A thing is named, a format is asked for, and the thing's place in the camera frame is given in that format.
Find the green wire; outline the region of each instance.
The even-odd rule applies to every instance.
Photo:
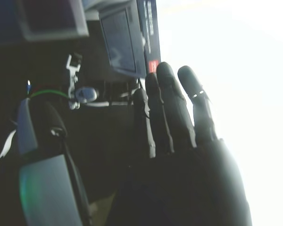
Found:
[[[65,98],[69,99],[67,94],[65,94],[65,93],[63,93],[61,91],[51,90],[51,89],[46,89],[46,90],[41,90],[41,91],[35,92],[30,97],[35,97],[35,96],[38,96],[38,95],[41,95],[41,94],[45,94],[45,93],[53,93],[53,94],[57,94],[57,95],[60,95],[62,97],[65,97]]]

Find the bright white wall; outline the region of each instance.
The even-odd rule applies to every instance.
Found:
[[[203,83],[254,226],[283,226],[283,0],[157,0],[160,49]]]

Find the red label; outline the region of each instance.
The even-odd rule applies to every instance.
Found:
[[[149,72],[150,73],[155,73],[158,64],[159,64],[158,60],[149,61]]]

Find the dark background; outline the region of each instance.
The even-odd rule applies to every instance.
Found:
[[[88,22],[89,38],[0,46],[0,152],[13,129],[9,118],[26,96],[26,83],[67,85],[68,54],[83,55],[81,83],[129,80],[110,69],[99,21]],[[77,164],[90,202],[117,188],[133,146],[133,111],[127,106],[71,111],[52,103],[68,130],[68,146]]]

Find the robotic hand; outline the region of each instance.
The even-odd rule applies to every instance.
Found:
[[[250,226],[240,172],[216,136],[208,96],[191,68],[178,77],[195,126],[170,65],[161,63],[146,77],[147,93],[133,96],[136,151],[144,161],[129,167],[106,225]]]

